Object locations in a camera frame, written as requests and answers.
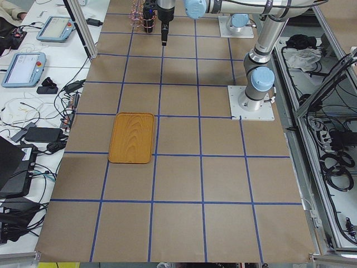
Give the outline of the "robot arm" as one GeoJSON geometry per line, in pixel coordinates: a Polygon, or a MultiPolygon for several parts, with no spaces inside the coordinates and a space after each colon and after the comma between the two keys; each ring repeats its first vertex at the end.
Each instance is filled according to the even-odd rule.
{"type": "MultiPolygon", "coordinates": [[[[157,1],[156,10],[161,21],[161,42],[167,45],[169,23],[174,18],[175,1],[157,1]]],[[[271,51],[277,40],[272,34],[272,22],[264,24],[258,41],[244,59],[244,68],[247,75],[245,91],[238,97],[239,106],[249,112],[255,112],[264,103],[264,97],[272,89],[275,76],[266,63],[270,61],[271,51]]]]}
{"type": "Polygon", "coordinates": [[[246,13],[235,13],[229,18],[228,26],[230,28],[242,28],[249,22],[249,15],[246,13]]]}

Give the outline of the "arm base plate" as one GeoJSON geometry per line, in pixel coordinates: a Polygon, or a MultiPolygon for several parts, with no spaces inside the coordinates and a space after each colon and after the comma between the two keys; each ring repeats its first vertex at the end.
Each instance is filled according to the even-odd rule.
{"type": "Polygon", "coordinates": [[[234,16],[219,16],[220,37],[252,39],[254,37],[253,26],[249,24],[249,19],[243,19],[247,24],[242,27],[234,26],[234,16]]]}
{"type": "Polygon", "coordinates": [[[251,100],[245,94],[246,86],[228,86],[228,97],[232,120],[274,121],[269,94],[262,100],[251,100]]]}

